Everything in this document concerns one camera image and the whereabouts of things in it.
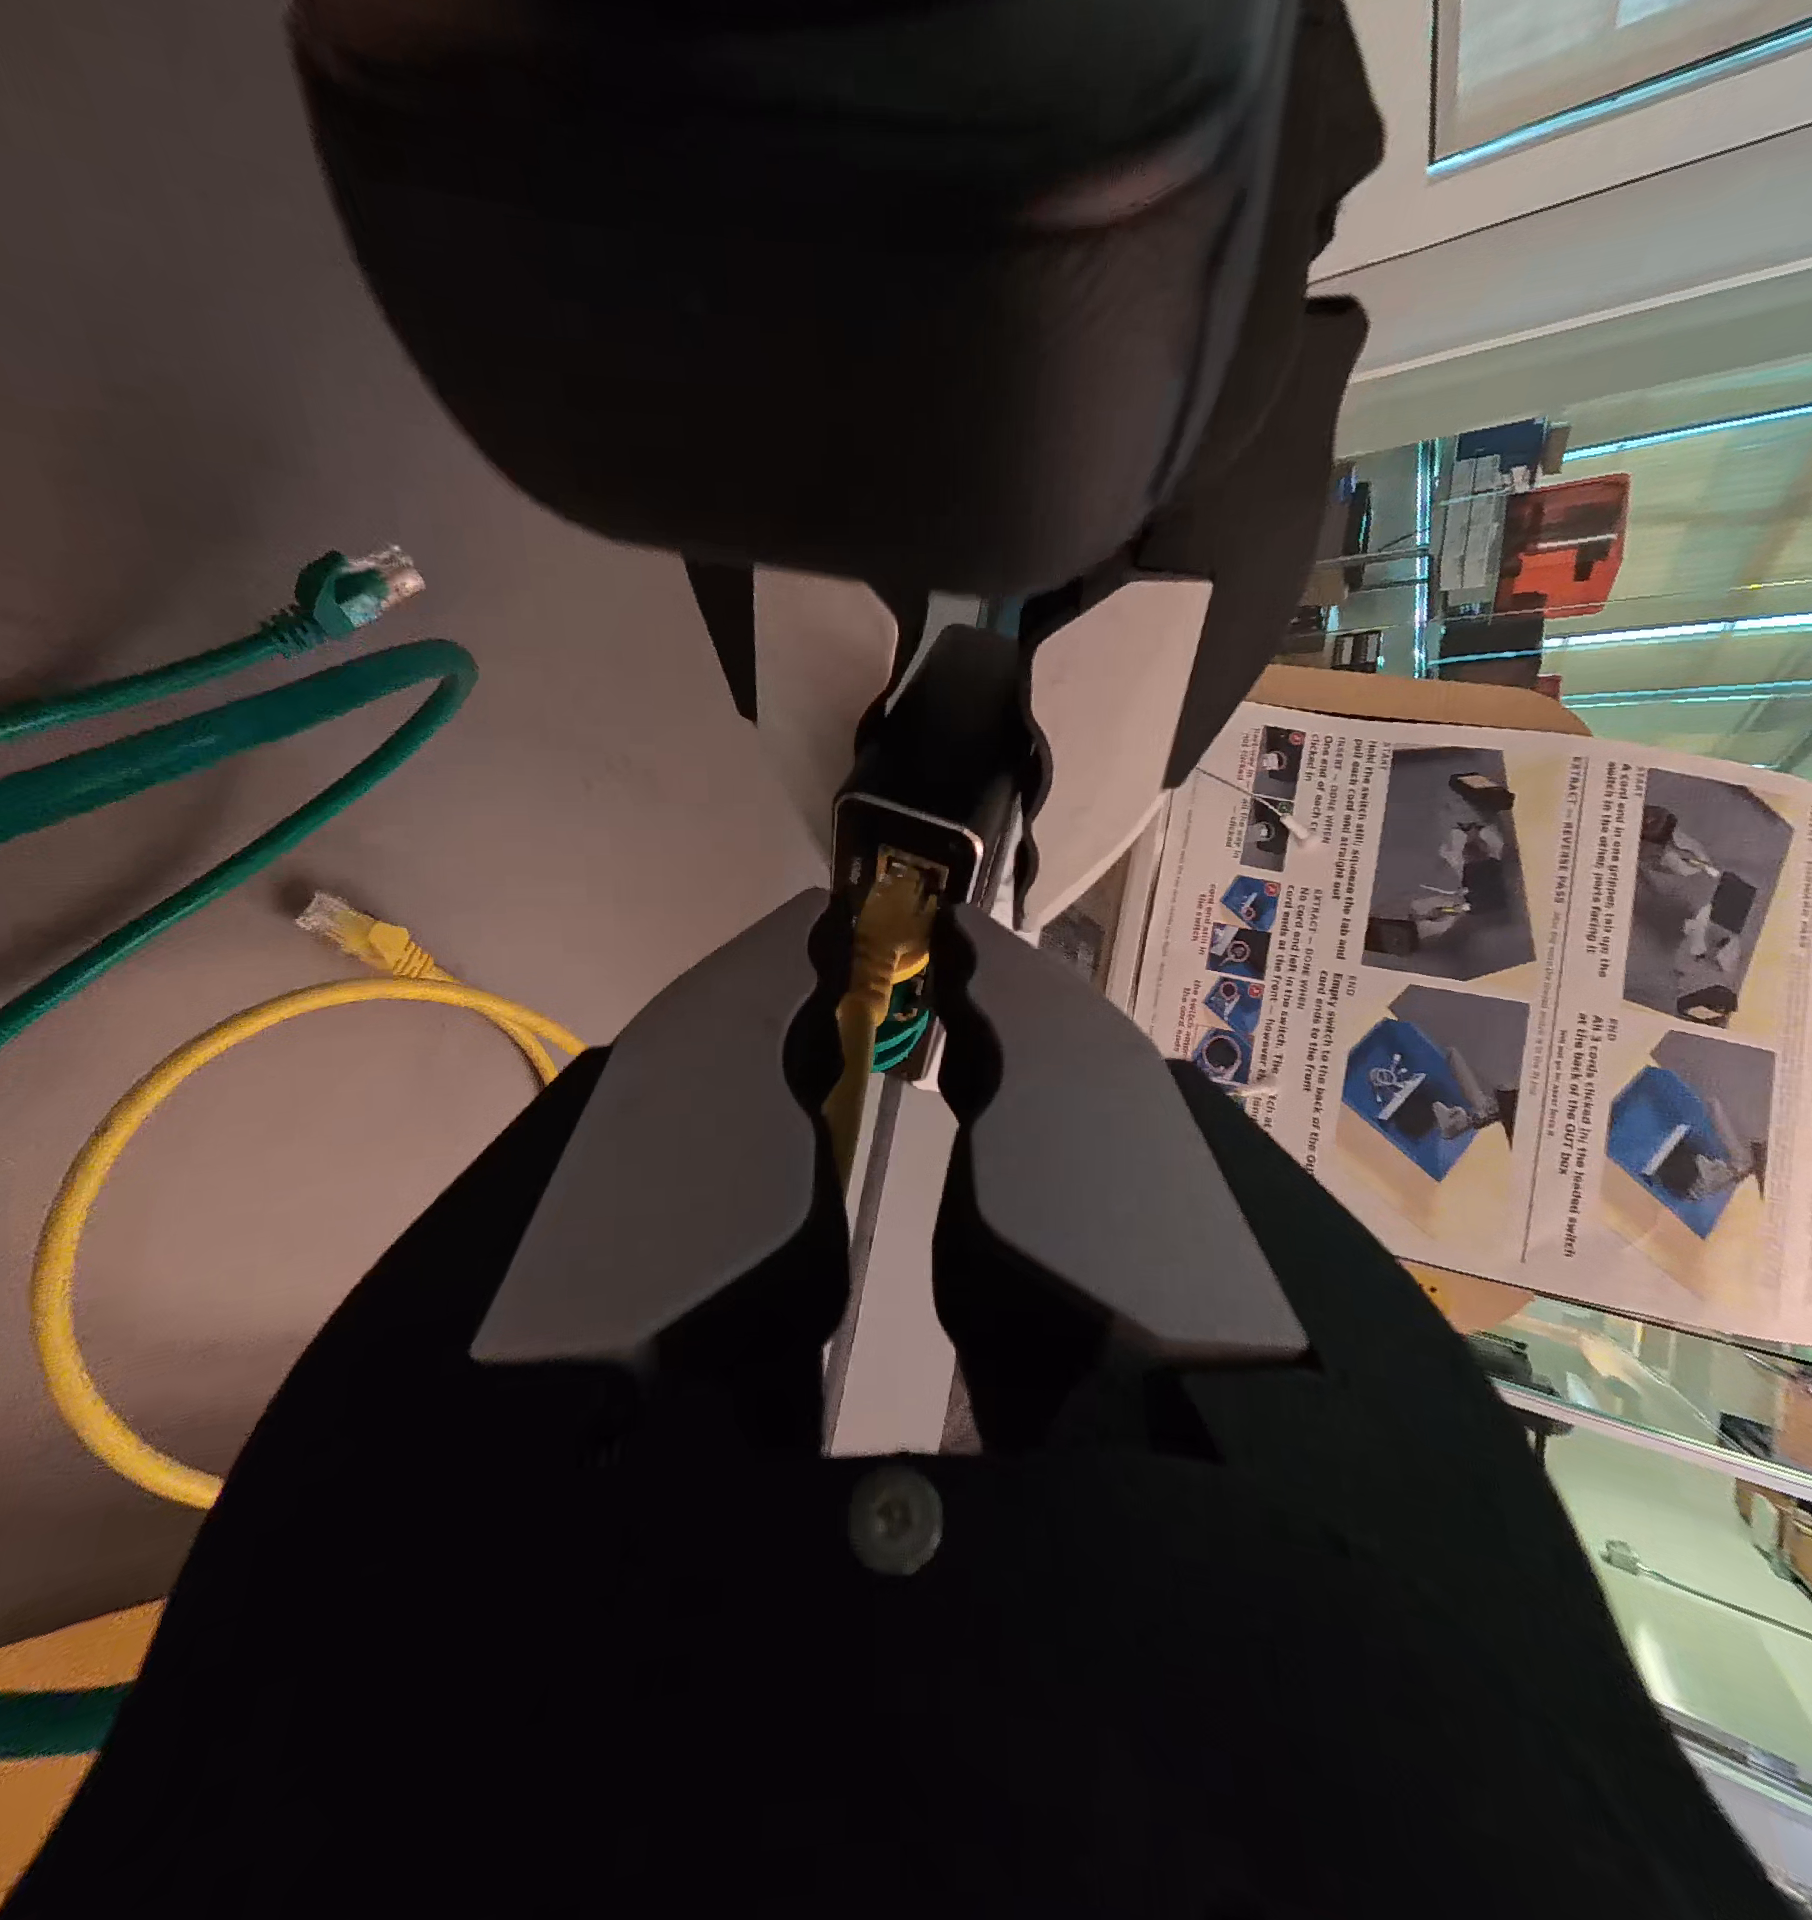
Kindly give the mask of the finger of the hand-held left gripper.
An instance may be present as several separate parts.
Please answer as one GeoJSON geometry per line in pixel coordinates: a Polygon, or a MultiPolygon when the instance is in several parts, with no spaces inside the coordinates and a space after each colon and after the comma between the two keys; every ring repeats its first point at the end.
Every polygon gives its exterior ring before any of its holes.
{"type": "Polygon", "coordinates": [[[1168,766],[1214,586],[1141,579],[1039,643],[1039,802],[1026,816],[1015,926],[1039,932],[1134,848],[1168,766]]]}
{"type": "Polygon", "coordinates": [[[759,746],[828,885],[833,809],[860,723],[891,684],[898,617],[866,585],[756,566],[751,636],[759,746]]]}

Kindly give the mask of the orange tool case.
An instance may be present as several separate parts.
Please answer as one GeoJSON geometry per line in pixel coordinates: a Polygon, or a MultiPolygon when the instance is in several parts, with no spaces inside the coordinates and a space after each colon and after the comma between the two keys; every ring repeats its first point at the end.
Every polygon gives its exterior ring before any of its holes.
{"type": "Polygon", "coordinates": [[[1624,472],[1516,493],[1505,503],[1496,613],[1606,611],[1624,564],[1632,479],[1624,472]]]}

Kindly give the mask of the printed instruction sheet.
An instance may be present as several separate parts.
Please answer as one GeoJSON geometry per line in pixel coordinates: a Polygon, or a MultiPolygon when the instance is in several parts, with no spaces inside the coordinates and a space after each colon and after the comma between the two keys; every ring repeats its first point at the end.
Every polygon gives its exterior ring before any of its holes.
{"type": "Polygon", "coordinates": [[[1812,1348],[1812,783],[1240,708],[1134,1020],[1401,1260],[1812,1348]]]}

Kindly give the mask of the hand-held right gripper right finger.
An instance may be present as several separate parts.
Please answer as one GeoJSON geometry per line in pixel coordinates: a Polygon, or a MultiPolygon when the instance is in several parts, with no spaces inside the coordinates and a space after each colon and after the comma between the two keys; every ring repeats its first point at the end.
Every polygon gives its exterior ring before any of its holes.
{"type": "Polygon", "coordinates": [[[984,1448],[1183,1446],[1183,1383],[1314,1347],[1169,1064],[974,905],[933,932],[956,1121],[933,1299],[984,1448]]]}

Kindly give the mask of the black network switch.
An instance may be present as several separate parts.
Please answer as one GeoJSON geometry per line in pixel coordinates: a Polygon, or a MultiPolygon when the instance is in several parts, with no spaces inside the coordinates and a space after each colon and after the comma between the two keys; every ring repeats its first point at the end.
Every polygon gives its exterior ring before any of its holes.
{"type": "Polygon", "coordinates": [[[835,894],[863,895],[910,865],[941,901],[1019,928],[1039,878],[1039,812],[1053,754],[1033,710],[1033,657],[1017,636],[947,626],[860,732],[830,814],[835,894]]]}

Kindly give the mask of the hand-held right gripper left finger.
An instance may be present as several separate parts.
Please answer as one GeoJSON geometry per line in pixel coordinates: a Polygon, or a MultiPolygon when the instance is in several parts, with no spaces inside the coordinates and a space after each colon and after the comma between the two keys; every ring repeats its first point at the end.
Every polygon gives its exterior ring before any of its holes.
{"type": "Polygon", "coordinates": [[[545,1448],[820,1448],[845,1315],[845,913],[807,887],[629,1023],[471,1342],[545,1448]]]}

